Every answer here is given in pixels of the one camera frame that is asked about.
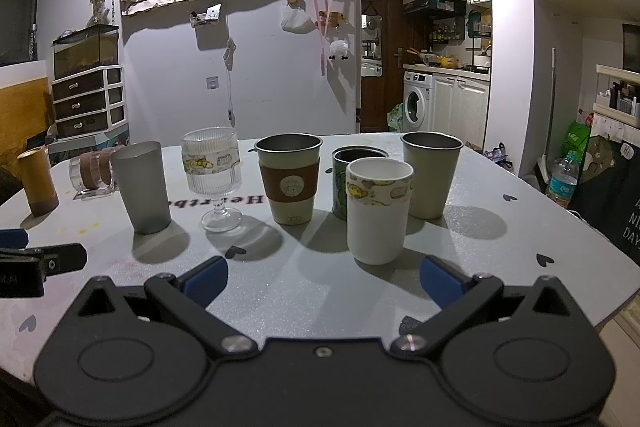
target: mirror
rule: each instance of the mirror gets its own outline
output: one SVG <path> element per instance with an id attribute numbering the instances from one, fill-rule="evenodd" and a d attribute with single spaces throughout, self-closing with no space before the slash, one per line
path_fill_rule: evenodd
<path id="1" fill-rule="evenodd" d="M 362 76 L 382 76 L 382 16 L 362 16 Z"/>

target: table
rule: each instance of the table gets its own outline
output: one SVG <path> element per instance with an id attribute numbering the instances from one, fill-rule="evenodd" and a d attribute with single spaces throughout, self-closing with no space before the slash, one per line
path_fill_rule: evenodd
<path id="1" fill-rule="evenodd" d="M 429 222 L 410 217 L 405 251 L 394 263 L 357 264 L 347 248 L 346 223 L 330 211 L 331 153 L 361 144 L 401 158 L 400 136 L 324 137 L 314 218 L 297 227 L 273 221 L 255 141 L 242 140 L 242 186 L 229 204 L 244 219 L 240 228 L 218 235 L 199 226 L 210 201 L 189 191 L 179 147 L 162 150 L 173 222 L 149 236 L 134 234 L 119 193 L 74 200 L 67 163 L 54 166 L 60 206 L 34 219 L 20 192 L 0 206 L 0 223 L 28 229 L 30 247 L 80 242 L 88 261 L 81 272 L 47 280 L 43 298 L 0 302 L 0 368 L 31 381 L 40 348 L 90 277 L 107 274 L 116 284 L 137 285 L 159 272 L 180 275 L 231 246 L 246 254 L 228 260 L 227 287 L 207 310 L 259 344 L 269 336 L 372 336 L 388 345 L 405 317 L 424 321 L 440 310 L 418 281 L 425 253 L 470 275 L 493 273 L 507 284 L 530 285 L 545 273 L 558 276 L 594 326 L 640 288 L 640 268 L 598 232 L 468 148 L 460 155 L 444 217 Z M 538 253 L 555 262 L 540 266 Z"/>

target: green cup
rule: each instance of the green cup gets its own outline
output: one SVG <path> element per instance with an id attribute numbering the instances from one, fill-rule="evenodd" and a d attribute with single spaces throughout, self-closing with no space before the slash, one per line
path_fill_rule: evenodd
<path id="1" fill-rule="evenodd" d="M 347 220 L 346 168 L 347 165 L 360 158 L 388 158 L 382 149 L 366 145 L 349 145 L 336 149 L 334 158 L 334 216 Z"/>

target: screw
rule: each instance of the screw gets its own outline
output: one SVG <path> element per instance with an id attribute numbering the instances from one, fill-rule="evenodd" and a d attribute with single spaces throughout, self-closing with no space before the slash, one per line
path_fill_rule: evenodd
<path id="1" fill-rule="evenodd" d="M 254 343 L 244 335 L 231 335 L 222 339 L 220 346 L 228 353 L 246 353 L 254 347 Z"/>
<path id="2" fill-rule="evenodd" d="M 402 335 L 398 337 L 394 342 L 396 347 L 400 351 L 420 351 L 423 347 L 426 347 L 427 340 L 420 335 Z"/>
<path id="3" fill-rule="evenodd" d="M 333 353 L 334 350 L 327 346 L 317 347 L 315 350 L 316 357 L 320 357 L 321 359 L 330 357 Z"/>

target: glass goblet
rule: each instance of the glass goblet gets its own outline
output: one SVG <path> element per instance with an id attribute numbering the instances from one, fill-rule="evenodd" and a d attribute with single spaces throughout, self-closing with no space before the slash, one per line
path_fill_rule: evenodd
<path id="1" fill-rule="evenodd" d="M 182 165 L 189 189 L 209 196 L 213 210 L 202 216 L 207 232 L 226 232 L 240 224 L 242 214 L 225 206 L 225 197 L 241 184 L 238 136 L 231 127 L 191 131 L 182 137 Z"/>

